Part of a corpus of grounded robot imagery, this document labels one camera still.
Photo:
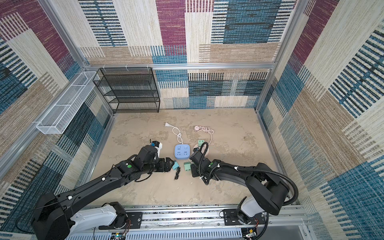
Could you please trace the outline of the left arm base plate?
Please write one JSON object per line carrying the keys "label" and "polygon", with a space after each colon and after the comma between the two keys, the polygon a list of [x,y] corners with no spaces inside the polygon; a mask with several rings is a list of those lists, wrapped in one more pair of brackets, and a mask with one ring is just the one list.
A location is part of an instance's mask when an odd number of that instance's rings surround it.
{"label": "left arm base plate", "polygon": [[98,230],[127,230],[139,229],[142,223],[143,212],[126,212],[118,214],[116,219],[108,226],[99,226]]}

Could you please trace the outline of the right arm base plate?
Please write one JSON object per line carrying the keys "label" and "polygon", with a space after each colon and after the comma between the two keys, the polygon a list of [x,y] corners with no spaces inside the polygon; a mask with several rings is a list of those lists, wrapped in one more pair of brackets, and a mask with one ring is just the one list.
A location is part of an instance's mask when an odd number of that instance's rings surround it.
{"label": "right arm base plate", "polygon": [[266,223],[265,213],[259,213],[254,217],[248,217],[247,215],[240,213],[237,209],[224,209],[219,215],[224,219],[225,226],[264,225]]}

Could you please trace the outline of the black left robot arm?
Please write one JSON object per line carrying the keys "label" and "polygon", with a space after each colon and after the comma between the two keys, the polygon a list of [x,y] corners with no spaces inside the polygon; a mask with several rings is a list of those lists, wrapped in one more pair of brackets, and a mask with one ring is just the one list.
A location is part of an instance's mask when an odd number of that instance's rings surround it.
{"label": "black left robot arm", "polygon": [[103,195],[137,181],[141,175],[170,172],[175,164],[159,157],[160,147],[146,145],[137,155],[112,166],[105,174],[73,190],[40,196],[31,226],[39,240],[64,240],[68,236],[100,226],[124,229],[129,224],[126,210],[118,202],[96,209],[84,207]]}

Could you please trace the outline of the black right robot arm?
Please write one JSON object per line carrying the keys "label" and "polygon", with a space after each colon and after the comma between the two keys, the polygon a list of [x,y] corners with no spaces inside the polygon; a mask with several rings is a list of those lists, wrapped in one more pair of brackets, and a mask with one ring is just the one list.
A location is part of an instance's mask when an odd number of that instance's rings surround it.
{"label": "black right robot arm", "polygon": [[199,149],[190,156],[194,178],[199,177],[208,185],[211,180],[229,181],[246,187],[251,197],[245,197],[236,210],[241,224],[249,224],[261,213],[277,216],[283,206],[296,201],[298,189],[287,176],[271,170],[266,164],[243,167],[221,160],[210,161]]}

